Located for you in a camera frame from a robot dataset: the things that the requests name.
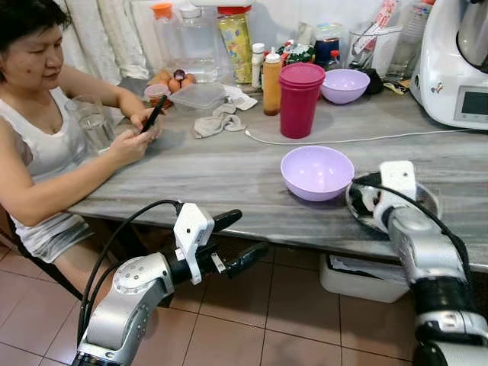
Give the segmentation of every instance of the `smartphone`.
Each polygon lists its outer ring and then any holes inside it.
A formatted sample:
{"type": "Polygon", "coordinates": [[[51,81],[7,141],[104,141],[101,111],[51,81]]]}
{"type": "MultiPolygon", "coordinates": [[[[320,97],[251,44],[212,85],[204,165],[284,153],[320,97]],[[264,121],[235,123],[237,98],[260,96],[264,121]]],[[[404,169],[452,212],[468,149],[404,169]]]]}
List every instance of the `smartphone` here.
{"type": "Polygon", "coordinates": [[[161,97],[161,100],[154,107],[151,115],[149,116],[149,119],[147,120],[146,124],[144,124],[143,129],[140,131],[141,133],[147,132],[149,130],[149,128],[151,128],[154,125],[154,123],[156,122],[156,118],[161,113],[162,105],[165,103],[166,99],[168,99],[168,95],[163,95],[161,97]]]}

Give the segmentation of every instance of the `pink lid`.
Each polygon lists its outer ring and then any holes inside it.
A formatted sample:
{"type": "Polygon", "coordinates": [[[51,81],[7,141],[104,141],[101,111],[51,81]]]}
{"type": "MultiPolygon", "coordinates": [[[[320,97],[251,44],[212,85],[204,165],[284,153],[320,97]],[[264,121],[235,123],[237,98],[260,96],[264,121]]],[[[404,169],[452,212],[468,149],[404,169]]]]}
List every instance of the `pink lid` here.
{"type": "Polygon", "coordinates": [[[280,83],[292,87],[321,85],[326,78],[323,68],[312,63],[292,63],[281,70],[280,83]]]}
{"type": "Polygon", "coordinates": [[[169,88],[165,84],[155,84],[148,86],[144,91],[147,98],[158,98],[162,97],[164,94],[170,95],[169,88]]]}

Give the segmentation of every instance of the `kitchen counter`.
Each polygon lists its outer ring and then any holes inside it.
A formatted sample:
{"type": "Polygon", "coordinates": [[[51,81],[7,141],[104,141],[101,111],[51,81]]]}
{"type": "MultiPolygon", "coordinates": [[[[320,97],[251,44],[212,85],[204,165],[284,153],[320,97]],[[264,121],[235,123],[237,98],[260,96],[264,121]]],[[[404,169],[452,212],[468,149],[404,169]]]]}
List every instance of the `kitchen counter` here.
{"type": "MultiPolygon", "coordinates": [[[[279,116],[266,117],[259,103],[239,112],[250,132],[279,143],[279,116]]],[[[224,234],[321,251],[395,260],[387,237],[360,225],[343,197],[302,201],[286,189],[280,172],[284,154],[296,146],[260,143],[240,132],[206,139],[191,134],[194,120],[174,108],[162,136],[146,158],[122,169],[70,209],[88,217],[121,220],[163,198],[195,202],[211,214],[235,208],[240,221],[224,234]]],[[[384,91],[336,106],[319,101],[312,134],[300,142],[350,140],[399,133],[448,130],[437,124],[411,95],[384,91]]],[[[456,132],[356,143],[324,143],[352,160],[356,176],[377,171],[386,160],[411,160],[416,179],[437,195],[443,221],[467,244],[473,270],[488,271],[488,136],[456,132]]],[[[137,220],[172,226],[172,207],[157,207],[137,220]]]]}

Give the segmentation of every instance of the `chair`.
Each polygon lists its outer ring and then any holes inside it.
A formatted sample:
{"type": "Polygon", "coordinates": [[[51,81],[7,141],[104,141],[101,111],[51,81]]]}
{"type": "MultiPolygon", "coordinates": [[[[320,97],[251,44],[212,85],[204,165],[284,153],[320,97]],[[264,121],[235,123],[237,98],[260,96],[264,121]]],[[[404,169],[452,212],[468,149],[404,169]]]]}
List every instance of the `chair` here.
{"type": "Polygon", "coordinates": [[[67,289],[74,297],[78,300],[82,299],[82,294],[74,287],[71,282],[68,281],[66,277],[64,277],[63,273],[53,264],[46,263],[42,259],[33,257],[28,250],[25,248],[24,244],[21,241],[21,238],[15,233],[15,224],[10,218],[10,215],[7,215],[8,225],[10,226],[10,230],[12,233],[12,241],[17,246],[18,251],[27,259],[31,260],[37,267],[42,269],[46,272],[54,281],[58,284],[63,286],[67,289]]]}

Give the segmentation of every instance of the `purple bowl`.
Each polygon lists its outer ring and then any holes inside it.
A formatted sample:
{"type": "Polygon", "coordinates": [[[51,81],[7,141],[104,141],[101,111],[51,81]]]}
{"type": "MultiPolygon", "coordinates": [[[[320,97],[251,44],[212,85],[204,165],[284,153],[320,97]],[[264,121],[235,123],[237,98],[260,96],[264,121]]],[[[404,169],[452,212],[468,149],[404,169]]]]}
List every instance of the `purple bowl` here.
{"type": "Polygon", "coordinates": [[[332,103],[346,104],[361,97],[369,82],[369,76],[358,70],[331,70],[326,72],[320,91],[332,103]]]}
{"type": "Polygon", "coordinates": [[[284,183],[307,201],[327,201],[340,195],[354,177],[346,155],[324,146],[303,146],[281,160],[284,183]]]}

